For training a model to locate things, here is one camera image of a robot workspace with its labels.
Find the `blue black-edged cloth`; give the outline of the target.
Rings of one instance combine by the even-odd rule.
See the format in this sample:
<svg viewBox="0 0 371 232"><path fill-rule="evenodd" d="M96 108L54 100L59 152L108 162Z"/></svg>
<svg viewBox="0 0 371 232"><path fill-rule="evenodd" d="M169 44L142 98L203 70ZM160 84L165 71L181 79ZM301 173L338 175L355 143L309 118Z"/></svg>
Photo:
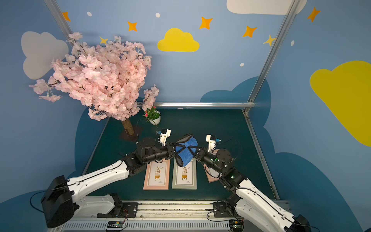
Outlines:
<svg viewBox="0 0 371 232"><path fill-rule="evenodd" d="M187 134L184 138L175 142L175 161L177 165L179 167L188 165L196 154L197 147L198 142L192 134Z"/></svg>

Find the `grey-green picture frame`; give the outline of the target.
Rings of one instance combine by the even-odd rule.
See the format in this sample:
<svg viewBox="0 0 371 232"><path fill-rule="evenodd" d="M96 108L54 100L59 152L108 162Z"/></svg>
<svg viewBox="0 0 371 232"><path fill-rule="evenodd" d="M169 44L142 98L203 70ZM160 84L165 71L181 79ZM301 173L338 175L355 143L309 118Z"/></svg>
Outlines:
<svg viewBox="0 0 371 232"><path fill-rule="evenodd" d="M197 161L193 158L186 166L180 167L175 162L172 189L197 189Z"/></svg>

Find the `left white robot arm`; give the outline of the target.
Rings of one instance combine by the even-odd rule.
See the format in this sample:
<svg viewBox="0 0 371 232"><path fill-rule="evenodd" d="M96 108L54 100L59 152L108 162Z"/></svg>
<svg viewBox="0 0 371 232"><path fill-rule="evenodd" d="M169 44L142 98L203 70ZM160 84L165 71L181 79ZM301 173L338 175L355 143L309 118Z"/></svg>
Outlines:
<svg viewBox="0 0 371 232"><path fill-rule="evenodd" d="M177 148L176 143L157 147L155 140L148 137L139 142L134 151L107 167L71 179L56 177L41 198L47 228L55 228L69 221L76 211L82 209L78 202L83 197L140 173L152 161L172 159L183 148Z"/></svg>

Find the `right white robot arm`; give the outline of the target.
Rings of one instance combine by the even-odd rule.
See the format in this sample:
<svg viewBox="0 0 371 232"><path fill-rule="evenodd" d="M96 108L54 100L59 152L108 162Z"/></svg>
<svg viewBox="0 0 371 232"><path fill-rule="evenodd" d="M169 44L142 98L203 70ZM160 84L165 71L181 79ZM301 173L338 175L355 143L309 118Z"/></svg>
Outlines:
<svg viewBox="0 0 371 232"><path fill-rule="evenodd" d="M226 149L216 155L207 148L197 147L194 158L217 171L224 188L232 192L228 199L236 213L264 232L310 232L309 221L302 215L295 216L277 205L243 175L235 166L234 158Z"/></svg>

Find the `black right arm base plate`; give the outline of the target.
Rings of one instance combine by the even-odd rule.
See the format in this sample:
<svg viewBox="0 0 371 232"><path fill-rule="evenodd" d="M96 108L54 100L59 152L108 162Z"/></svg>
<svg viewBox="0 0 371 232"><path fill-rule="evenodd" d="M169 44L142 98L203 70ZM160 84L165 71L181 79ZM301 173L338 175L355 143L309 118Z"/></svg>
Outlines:
<svg viewBox="0 0 371 232"><path fill-rule="evenodd" d="M236 213L232 206L224 201L213 202L213 213L215 218L235 217Z"/></svg>

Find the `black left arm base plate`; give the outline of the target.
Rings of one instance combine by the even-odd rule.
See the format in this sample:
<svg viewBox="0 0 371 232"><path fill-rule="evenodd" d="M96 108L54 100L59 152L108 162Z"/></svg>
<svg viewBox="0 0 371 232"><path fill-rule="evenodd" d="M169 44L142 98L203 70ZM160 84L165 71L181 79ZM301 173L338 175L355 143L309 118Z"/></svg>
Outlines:
<svg viewBox="0 0 371 232"><path fill-rule="evenodd" d="M122 202L106 213L98 213L97 218L135 218L138 211L137 202Z"/></svg>

